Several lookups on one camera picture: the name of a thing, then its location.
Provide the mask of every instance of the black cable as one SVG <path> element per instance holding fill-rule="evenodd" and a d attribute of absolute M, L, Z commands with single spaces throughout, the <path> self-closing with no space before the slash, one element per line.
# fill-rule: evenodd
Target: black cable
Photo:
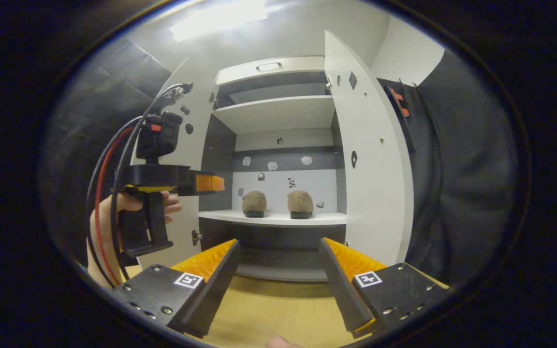
<path fill-rule="evenodd" d="M 128 148 L 130 147 L 132 140 L 137 138 L 141 125 L 146 120 L 147 115 L 149 115 L 150 110 L 152 110 L 154 104 L 156 104 L 156 101 L 163 99 L 163 97 L 167 93 L 171 92 L 175 88 L 182 87 L 182 86 L 183 84 L 170 86 L 166 90 L 164 90 L 164 92 L 162 92 L 160 95 L 156 96 L 156 98 L 152 101 L 150 106 L 148 106 L 145 112 L 143 112 L 143 115 L 141 116 L 141 119 L 137 122 L 137 125 L 134 126 L 134 129 L 132 130 L 130 137 L 126 141 L 126 145 L 124 146 L 124 152 L 122 152 L 122 156 L 119 158 L 119 163 L 117 164 L 117 169 L 115 171 L 115 180 L 113 181 L 113 194 L 111 194 L 111 231 L 112 231 L 111 236 L 113 236 L 113 245 L 117 246 L 114 248 L 115 257 L 117 258 L 119 268 L 121 269 L 122 274 L 124 275 L 124 278 L 126 278 L 126 280 L 130 279 L 130 277 L 128 277 L 128 273 L 126 272 L 126 267 L 124 266 L 124 263 L 121 260 L 121 253 L 118 247 L 119 240 L 117 239 L 117 233 L 115 232 L 117 229 L 117 192 L 119 191 L 119 185 L 120 185 L 119 181 L 121 180 L 121 169 L 124 164 L 124 158 L 125 158 L 124 155 L 128 153 Z"/>
<path fill-rule="evenodd" d="M 113 283 L 111 283 L 111 280 L 106 275 L 106 272 L 104 271 L 104 269 L 100 265 L 98 255 L 96 254 L 96 249 L 95 249 L 95 247 L 93 247 L 93 242 L 91 241 L 91 221 L 90 221 L 90 218 L 91 218 L 91 212 L 93 211 L 93 203 L 95 203 L 95 194 L 94 194 L 93 191 L 95 190 L 95 181 L 96 181 L 96 178 L 97 178 L 98 173 L 100 171 L 100 167 L 102 166 L 102 162 L 104 161 L 104 157 L 106 157 L 106 153 L 108 152 L 109 148 L 111 148 L 113 143 L 115 143 L 115 139 L 117 139 L 117 137 L 122 132 L 124 132 L 124 130 L 126 128 L 130 127 L 133 123 L 135 123 L 139 119 L 141 119 L 141 116 L 135 117 L 135 118 L 131 119 L 130 121 L 128 121 L 124 126 L 119 128 L 117 133 L 111 138 L 109 143 L 106 145 L 106 147 L 102 151 L 102 154 L 100 154 L 100 158 L 97 161 L 96 166 L 93 168 L 93 173 L 91 174 L 91 179 L 89 181 L 89 186 L 87 188 L 86 205 L 85 205 L 85 208 L 86 208 L 86 213 L 85 213 L 85 217 L 86 217 L 86 228 L 85 228 L 86 238 L 87 238 L 87 242 L 88 242 L 88 245 L 89 245 L 89 249 L 91 251 L 91 255 L 93 256 L 93 260 L 96 262 L 96 265 L 98 266 L 98 269 L 100 270 L 100 273 L 106 279 L 106 281 L 109 283 L 109 285 L 111 287 L 115 287 L 115 286 L 113 286 Z"/>

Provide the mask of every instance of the cabinet door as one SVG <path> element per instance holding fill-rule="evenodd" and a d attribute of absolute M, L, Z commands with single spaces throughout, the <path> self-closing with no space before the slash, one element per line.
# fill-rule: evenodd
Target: cabinet door
<path fill-rule="evenodd" d="M 173 73 L 165 86 L 182 82 L 193 82 L 193 88 L 184 98 L 177 101 L 166 110 L 176 113 L 184 118 L 177 135 L 177 148 L 172 153 L 161 158 L 161 164 L 188 165 L 193 170 L 201 170 L 201 160 L 205 144 L 207 126 L 210 122 L 214 102 L 210 102 L 210 95 L 219 90 L 214 82 L 217 70 L 199 71 L 190 69 L 185 60 Z M 184 114 L 180 108 L 185 105 L 190 109 L 190 114 Z M 188 134 L 186 125 L 192 125 L 192 133 Z M 144 160 L 132 159 L 133 164 L 144 163 Z M 166 225 L 167 236 L 173 242 L 172 247 L 157 251 L 137 258 L 142 267 L 153 263 L 173 266 L 191 256 L 201 252 L 201 245 L 192 245 L 193 230 L 199 231 L 199 197 L 181 197 L 182 211 L 170 215 L 173 222 Z"/>
<path fill-rule="evenodd" d="M 332 83 L 343 141 L 345 240 L 386 265 L 402 262 L 410 242 L 414 203 L 410 158 L 400 124 L 369 67 L 329 31 L 325 32 L 325 73 Z"/>

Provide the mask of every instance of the wooden floor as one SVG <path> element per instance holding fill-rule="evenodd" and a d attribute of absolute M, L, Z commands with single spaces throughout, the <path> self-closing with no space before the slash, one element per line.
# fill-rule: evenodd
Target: wooden floor
<path fill-rule="evenodd" d="M 127 271 L 132 277 L 141 268 Z M 241 275 L 232 279 L 210 332 L 200 341 L 221 348 L 263 348 L 274 335 L 304 348 L 336 348 L 357 341 L 345 330 L 327 284 Z"/>

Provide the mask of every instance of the white shelf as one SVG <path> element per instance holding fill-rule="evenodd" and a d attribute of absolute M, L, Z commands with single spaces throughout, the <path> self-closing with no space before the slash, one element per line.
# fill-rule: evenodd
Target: white shelf
<path fill-rule="evenodd" d="M 265 212 L 264 217 L 246 217 L 241 210 L 204 211 L 199 212 L 200 218 L 231 221 L 246 225 L 275 227 L 314 227 L 329 225 L 345 225 L 347 215 L 340 212 L 320 213 L 310 218 L 291 218 L 290 214 Z"/>
<path fill-rule="evenodd" d="M 258 66 L 263 65 L 265 65 L 266 68 L 272 68 L 270 64 L 273 63 L 279 63 L 280 66 L 277 66 L 277 69 L 267 71 L 257 69 Z M 216 77 L 216 84 L 223 86 L 253 77 L 277 75 L 279 73 L 305 73 L 311 71 L 323 71 L 323 56 L 272 58 L 230 66 L 229 68 L 219 71 Z"/>
<path fill-rule="evenodd" d="M 332 95 L 309 95 L 252 101 L 214 110 L 214 116 L 235 134 L 330 128 Z"/>

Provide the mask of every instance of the red cable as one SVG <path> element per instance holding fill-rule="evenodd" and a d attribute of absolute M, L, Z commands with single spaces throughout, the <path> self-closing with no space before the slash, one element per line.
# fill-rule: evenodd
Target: red cable
<path fill-rule="evenodd" d="M 115 139 L 115 141 L 113 142 L 113 145 L 111 145 L 111 148 L 109 148 L 108 152 L 106 152 L 106 156 L 104 157 L 104 161 L 102 162 L 102 167 L 100 168 L 100 174 L 98 176 L 98 184 L 96 185 L 96 203 L 94 205 L 94 212 L 95 212 L 95 223 L 96 223 L 96 239 L 98 241 L 98 249 L 100 250 L 100 256 L 102 256 L 102 261 L 104 262 L 104 265 L 106 266 L 106 270 L 109 272 L 109 275 L 111 275 L 111 277 L 113 278 L 113 280 L 115 281 L 115 284 L 119 285 L 119 282 L 117 281 L 117 278 L 115 277 L 115 274 L 113 273 L 113 269 L 111 269 L 111 266 L 109 265 L 109 262 L 107 262 L 106 260 L 106 256 L 104 255 L 104 247 L 102 246 L 102 238 L 100 236 L 100 218 L 99 218 L 99 207 L 100 207 L 100 196 L 101 196 L 101 192 L 102 192 L 102 181 L 104 180 L 104 174 L 106 173 L 106 166 L 109 163 L 109 160 L 111 159 L 111 156 L 113 155 L 113 150 L 115 150 L 115 148 L 117 148 L 117 145 L 119 144 L 119 142 L 124 138 L 124 136 L 126 136 L 128 133 L 130 133 L 132 131 L 132 127 L 128 127 L 126 128 L 118 137 L 117 139 Z"/>

